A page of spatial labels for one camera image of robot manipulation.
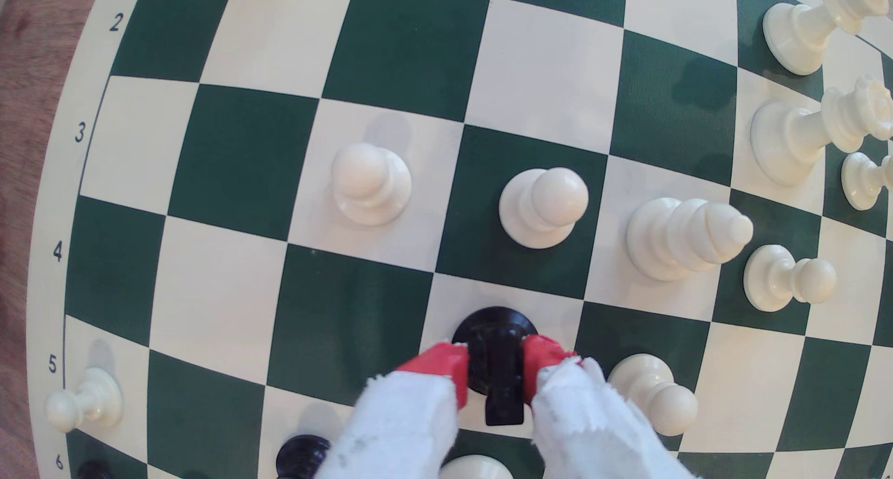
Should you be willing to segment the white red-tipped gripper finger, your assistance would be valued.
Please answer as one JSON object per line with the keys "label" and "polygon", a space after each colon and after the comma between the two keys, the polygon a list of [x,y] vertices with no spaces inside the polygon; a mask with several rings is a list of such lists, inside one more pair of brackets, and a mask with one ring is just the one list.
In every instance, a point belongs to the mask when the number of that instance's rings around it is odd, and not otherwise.
{"label": "white red-tipped gripper finger", "polygon": [[468,347],[441,341],[368,380],[315,478],[437,478],[468,398]]}
{"label": "white red-tipped gripper finger", "polygon": [[532,334],[522,341],[523,398],[548,478],[695,478],[597,360]]}

